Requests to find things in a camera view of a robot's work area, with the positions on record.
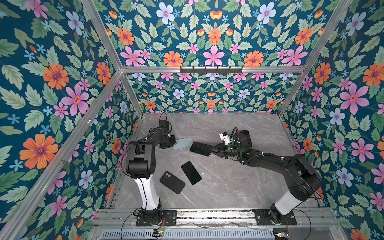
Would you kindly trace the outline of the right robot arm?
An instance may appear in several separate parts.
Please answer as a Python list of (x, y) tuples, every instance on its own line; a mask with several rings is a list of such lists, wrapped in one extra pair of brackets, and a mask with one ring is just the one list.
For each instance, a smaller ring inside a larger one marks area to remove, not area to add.
[(271, 205), (267, 214), (275, 225), (282, 224), (292, 210), (312, 197), (323, 184), (322, 178), (304, 155), (279, 156), (256, 150), (244, 131), (233, 133), (230, 137), (224, 132), (221, 140), (220, 144), (208, 147), (210, 154), (233, 159), (243, 166), (267, 169), (284, 177), (288, 190)]

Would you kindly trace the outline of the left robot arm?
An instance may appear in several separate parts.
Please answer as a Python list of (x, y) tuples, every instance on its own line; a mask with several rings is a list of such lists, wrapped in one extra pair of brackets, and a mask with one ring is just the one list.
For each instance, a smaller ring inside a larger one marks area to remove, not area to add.
[(176, 139), (171, 132), (171, 123), (168, 120), (159, 120), (159, 125), (150, 129), (149, 134), (129, 143), (125, 155), (125, 173), (137, 184), (142, 200), (138, 218), (155, 226), (163, 221), (161, 200), (153, 181), (156, 170), (156, 147), (160, 149), (173, 147)]

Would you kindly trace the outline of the pink phone case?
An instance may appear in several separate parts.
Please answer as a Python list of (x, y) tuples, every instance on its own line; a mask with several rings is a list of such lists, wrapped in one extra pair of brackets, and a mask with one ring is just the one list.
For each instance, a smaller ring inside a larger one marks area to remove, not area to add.
[(248, 130), (241, 130), (240, 133), (243, 134), (247, 138), (248, 144), (250, 146), (252, 146), (252, 140), (251, 140), (251, 136), (250, 136), (249, 131)]

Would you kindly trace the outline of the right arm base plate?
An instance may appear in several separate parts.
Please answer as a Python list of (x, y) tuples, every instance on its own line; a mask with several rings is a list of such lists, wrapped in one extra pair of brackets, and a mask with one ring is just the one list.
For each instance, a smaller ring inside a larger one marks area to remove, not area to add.
[(258, 226), (296, 226), (297, 221), (293, 211), (290, 211), (287, 215), (282, 215), (278, 210), (270, 209), (252, 209), (255, 214), (255, 219)]

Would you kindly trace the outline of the light blue phone case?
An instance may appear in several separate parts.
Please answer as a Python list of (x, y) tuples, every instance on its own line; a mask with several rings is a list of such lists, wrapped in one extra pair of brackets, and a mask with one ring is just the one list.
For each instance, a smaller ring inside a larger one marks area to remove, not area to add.
[(172, 147), (174, 151), (182, 150), (182, 149), (189, 149), (193, 144), (192, 138), (184, 138), (184, 139), (178, 139), (176, 140), (176, 144)]

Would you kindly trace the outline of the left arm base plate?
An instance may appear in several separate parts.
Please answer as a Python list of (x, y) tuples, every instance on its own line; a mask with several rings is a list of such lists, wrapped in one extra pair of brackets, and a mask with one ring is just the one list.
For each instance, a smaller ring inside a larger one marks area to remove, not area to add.
[(137, 227), (175, 226), (178, 212), (176, 210), (140, 210)]

